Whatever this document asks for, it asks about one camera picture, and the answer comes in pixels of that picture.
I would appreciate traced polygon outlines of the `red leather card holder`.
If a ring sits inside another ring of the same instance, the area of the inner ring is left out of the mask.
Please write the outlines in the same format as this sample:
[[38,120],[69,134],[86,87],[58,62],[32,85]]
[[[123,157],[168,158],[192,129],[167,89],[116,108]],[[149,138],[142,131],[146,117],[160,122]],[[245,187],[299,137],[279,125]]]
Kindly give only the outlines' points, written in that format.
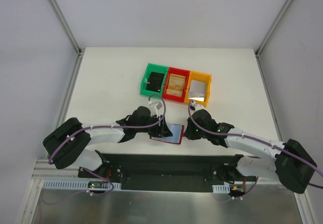
[[155,141],[159,141],[159,142],[180,145],[182,142],[183,134],[184,134],[184,125],[167,123],[167,127],[171,131],[172,136],[150,137],[150,139],[155,140]]

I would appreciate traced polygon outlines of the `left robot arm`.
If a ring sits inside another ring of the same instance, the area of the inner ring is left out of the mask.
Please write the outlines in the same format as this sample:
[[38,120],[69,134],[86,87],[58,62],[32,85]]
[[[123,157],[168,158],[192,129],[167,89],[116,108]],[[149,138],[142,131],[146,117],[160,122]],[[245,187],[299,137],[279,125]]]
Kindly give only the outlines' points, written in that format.
[[173,135],[163,115],[140,106],[132,114],[110,125],[84,125],[77,118],[70,118],[45,137],[43,146],[49,154],[48,163],[57,169],[77,165],[88,169],[95,178],[102,178],[107,168],[102,154],[86,147],[98,143],[127,142],[138,133],[146,133],[152,138]]

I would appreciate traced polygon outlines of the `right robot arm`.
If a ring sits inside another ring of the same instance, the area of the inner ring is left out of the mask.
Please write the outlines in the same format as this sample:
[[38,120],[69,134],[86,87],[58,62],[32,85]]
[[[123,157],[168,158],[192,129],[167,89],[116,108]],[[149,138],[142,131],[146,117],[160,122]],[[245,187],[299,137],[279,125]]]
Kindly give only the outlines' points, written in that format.
[[310,185],[317,164],[298,141],[273,141],[246,134],[231,124],[217,123],[201,105],[189,107],[188,114],[187,139],[206,139],[213,145],[247,153],[228,165],[231,180],[244,176],[278,180],[297,194],[303,194]]

